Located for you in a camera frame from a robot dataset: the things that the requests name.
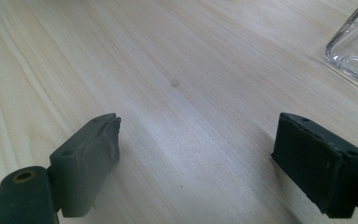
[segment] black clamp arm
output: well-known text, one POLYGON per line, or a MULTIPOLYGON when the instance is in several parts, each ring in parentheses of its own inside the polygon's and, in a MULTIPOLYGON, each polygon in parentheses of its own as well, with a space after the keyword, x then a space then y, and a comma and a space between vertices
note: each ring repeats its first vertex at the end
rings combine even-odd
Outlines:
POLYGON ((121 118, 92 119, 50 155, 48 169, 32 166, 5 177, 0 184, 0 223, 59 223, 83 217, 113 164, 118 162, 121 118))
POLYGON ((358 147, 319 124, 282 113, 272 158, 329 217, 358 206, 358 147))

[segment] table surface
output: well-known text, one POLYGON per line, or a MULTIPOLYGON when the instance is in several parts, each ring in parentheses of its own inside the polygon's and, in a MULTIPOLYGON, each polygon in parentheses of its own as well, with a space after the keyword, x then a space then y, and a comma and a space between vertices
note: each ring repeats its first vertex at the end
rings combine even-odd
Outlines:
POLYGON ((358 0, 0 0, 0 181, 122 117, 97 208, 61 223, 334 220, 270 158, 281 112, 358 146, 324 47, 358 0))

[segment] clamp jaw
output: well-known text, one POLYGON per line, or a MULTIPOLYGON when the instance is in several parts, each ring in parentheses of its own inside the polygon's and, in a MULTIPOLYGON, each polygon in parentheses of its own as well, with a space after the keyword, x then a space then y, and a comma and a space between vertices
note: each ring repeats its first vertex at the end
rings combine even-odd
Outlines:
POLYGON ((92 119, 50 155, 48 169, 31 166, 0 184, 0 223, 59 223, 83 217, 101 184, 119 160, 121 118, 107 114, 92 119))
POLYGON ((319 124, 281 113, 272 158, 329 217, 358 207, 358 147, 319 124))

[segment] wood grain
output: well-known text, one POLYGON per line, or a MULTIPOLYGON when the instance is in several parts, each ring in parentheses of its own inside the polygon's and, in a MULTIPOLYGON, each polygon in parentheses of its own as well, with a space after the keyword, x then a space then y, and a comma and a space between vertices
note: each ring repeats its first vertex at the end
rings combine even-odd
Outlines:
POLYGON ((358 146, 358 88, 324 59, 357 6, 0 0, 0 181, 116 112, 97 209, 61 223, 358 223, 320 214, 269 156, 283 111, 358 146))

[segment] screw hole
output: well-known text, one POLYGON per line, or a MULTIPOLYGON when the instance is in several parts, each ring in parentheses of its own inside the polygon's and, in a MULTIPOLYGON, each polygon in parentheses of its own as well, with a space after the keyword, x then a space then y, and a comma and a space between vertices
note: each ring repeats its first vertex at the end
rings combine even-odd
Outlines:
POLYGON ((72 156, 72 155, 74 155, 74 151, 73 150, 67 150, 67 151, 64 151, 63 153, 62 153, 62 155, 63 156, 72 156))
POLYGON ((23 171, 14 176, 13 182, 16 184, 24 183, 34 178, 34 176, 35 176, 35 172, 33 170, 23 171))
POLYGON ((358 156, 358 153, 355 151, 347 151, 348 155, 350 156, 358 156))

